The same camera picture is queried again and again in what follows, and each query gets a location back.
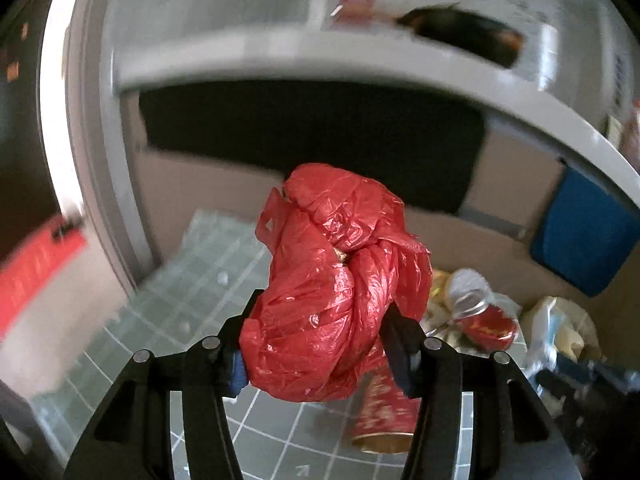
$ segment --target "blue towel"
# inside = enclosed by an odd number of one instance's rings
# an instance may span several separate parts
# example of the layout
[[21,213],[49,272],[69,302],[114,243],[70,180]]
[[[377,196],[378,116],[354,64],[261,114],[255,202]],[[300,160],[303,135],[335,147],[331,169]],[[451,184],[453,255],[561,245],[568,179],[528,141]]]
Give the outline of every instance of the blue towel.
[[607,288],[639,238],[640,222],[631,212],[567,168],[530,254],[592,297]]

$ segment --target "plastic wrapper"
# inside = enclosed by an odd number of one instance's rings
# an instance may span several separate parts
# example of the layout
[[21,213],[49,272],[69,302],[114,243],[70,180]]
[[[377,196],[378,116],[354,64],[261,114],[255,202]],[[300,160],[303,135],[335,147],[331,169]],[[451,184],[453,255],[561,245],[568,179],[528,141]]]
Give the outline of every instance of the plastic wrapper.
[[492,292],[489,303],[500,308],[511,319],[518,319],[522,313],[522,307],[505,294]]
[[553,368],[555,359],[548,357],[558,351],[573,361],[602,357],[593,320],[573,301],[547,296],[526,312],[520,323],[529,344],[527,366],[535,365],[536,371]]
[[385,363],[378,332],[389,304],[421,318],[429,253],[405,232],[402,201],[375,180],[304,164],[284,196],[271,191],[255,230],[273,259],[242,356],[251,383],[273,397],[345,398]]

